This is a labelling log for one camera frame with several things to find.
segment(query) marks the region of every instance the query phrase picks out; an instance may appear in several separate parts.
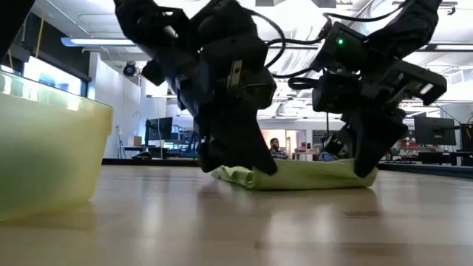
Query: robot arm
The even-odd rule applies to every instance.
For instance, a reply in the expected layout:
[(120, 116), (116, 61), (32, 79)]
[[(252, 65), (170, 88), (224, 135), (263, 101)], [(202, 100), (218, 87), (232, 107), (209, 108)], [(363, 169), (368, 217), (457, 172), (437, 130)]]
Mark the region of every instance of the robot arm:
[(401, 60), (428, 44), (440, 3), (406, 0), (387, 26), (368, 36), (337, 22), (312, 63), (315, 71), (324, 70), (314, 83), (313, 108), (342, 114), (346, 125), (338, 139), (349, 145), (360, 177), (368, 175), (407, 130), (399, 103), (416, 97), (428, 106), (446, 91), (443, 76)]
[[(237, 0), (210, 0), (190, 19), (152, 0), (115, 3), (125, 36), (152, 58), (142, 74), (156, 85), (166, 81), (194, 117), (205, 140), (198, 151), (203, 170), (225, 165), (275, 173), (256, 113), (270, 106), (276, 84), (264, 67), (268, 46), (251, 13)], [(445, 78), (401, 60), (429, 42), (440, 3), (406, 0), (396, 18), (369, 36), (338, 22), (321, 32), (326, 41), (310, 70), (324, 74), (302, 87), (315, 86), (315, 111), (343, 114), (338, 139), (350, 147), (360, 177), (407, 130), (398, 104), (417, 97), (429, 105), (446, 91)], [(286, 41), (278, 40), (283, 47)], [(304, 82), (292, 78), (290, 86)]]
[(271, 105), (276, 83), (264, 68), (268, 46), (247, 10), (235, 0), (212, 0), (189, 19), (152, 0), (115, 4), (124, 35), (152, 58), (142, 75), (157, 86), (166, 81), (194, 117), (204, 139), (203, 171), (225, 165), (275, 173), (256, 114)]

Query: green towel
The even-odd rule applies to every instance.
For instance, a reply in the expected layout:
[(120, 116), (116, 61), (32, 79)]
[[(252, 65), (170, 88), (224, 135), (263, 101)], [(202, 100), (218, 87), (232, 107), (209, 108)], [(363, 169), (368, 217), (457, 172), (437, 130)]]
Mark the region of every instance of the green towel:
[(212, 176), (236, 183), (251, 190), (303, 190), (329, 188), (367, 188), (378, 175), (375, 168), (365, 178), (353, 172), (354, 160), (335, 162), (305, 162), (277, 160), (278, 172), (273, 176), (254, 169), (222, 166)]

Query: person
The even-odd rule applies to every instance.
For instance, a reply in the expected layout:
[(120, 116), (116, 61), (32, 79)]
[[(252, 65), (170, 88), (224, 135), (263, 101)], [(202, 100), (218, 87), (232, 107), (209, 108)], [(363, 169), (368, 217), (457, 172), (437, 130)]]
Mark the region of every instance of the person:
[(285, 151), (279, 150), (279, 140), (277, 138), (273, 138), (270, 141), (270, 149), (271, 157), (277, 160), (290, 160), (289, 156)]

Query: wooden table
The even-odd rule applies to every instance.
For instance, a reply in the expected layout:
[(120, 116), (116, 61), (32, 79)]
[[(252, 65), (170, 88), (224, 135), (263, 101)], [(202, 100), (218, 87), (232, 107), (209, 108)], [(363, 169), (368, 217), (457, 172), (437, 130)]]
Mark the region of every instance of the wooden table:
[(104, 166), (92, 201), (0, 225), (0, 265), (470, 266), (473, 183), (250, 192), (197, 168)]

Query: computer monitor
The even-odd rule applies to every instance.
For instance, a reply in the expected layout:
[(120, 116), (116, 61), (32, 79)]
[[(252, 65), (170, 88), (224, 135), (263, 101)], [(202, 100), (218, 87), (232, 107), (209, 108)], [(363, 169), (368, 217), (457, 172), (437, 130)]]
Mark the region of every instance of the computer monitor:
[(148, 140), (172, 140), (172, 117), (151, 119), (146, 121)]
[(414, 117), (415, 142), (456, 146), (455, 121), (448, 118)]

